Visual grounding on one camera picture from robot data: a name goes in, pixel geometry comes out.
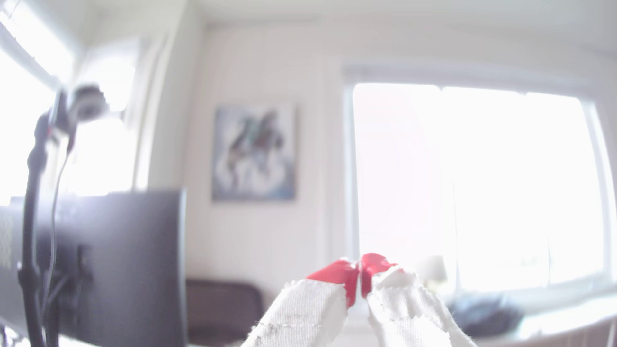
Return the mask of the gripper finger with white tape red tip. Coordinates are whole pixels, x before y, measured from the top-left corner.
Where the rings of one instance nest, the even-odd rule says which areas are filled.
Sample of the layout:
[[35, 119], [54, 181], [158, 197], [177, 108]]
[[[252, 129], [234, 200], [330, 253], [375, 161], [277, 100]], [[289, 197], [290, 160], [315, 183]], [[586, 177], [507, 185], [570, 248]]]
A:
[[363, 255], [360, 269], [379, 346], [476, 346], [414, 272], [377, 253]]
[[359, 268], [338, 259], [287, 284], [242, 346], [328, 346], [357, 297]]

